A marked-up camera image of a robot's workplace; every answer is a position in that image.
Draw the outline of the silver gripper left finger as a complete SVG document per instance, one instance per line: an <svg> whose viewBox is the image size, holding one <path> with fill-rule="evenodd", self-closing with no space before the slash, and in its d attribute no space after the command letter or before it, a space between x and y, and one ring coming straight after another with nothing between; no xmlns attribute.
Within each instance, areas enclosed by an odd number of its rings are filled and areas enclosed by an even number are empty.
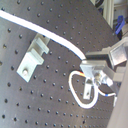
<svg viewBox="0 0 128 128"><path fill-rule="evenodd" d="M92 78L100 86L106 84L114 93L119 92L116 82L118 74L108 67L105 60L83 60L80 68L87 78Z"/></svg>

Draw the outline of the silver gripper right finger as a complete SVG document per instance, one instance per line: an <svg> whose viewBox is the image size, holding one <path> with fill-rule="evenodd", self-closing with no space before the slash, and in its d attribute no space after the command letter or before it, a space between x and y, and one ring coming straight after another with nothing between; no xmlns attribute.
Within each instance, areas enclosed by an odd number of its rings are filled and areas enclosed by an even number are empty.
<svg viewBox="0 0 128 128"><path fill-rule="evenodd" d="M101 51L88 52L87 59L107 60L114 68L116 65L128 60L128 40L120 40L111 47L103 48Z"/></svg>

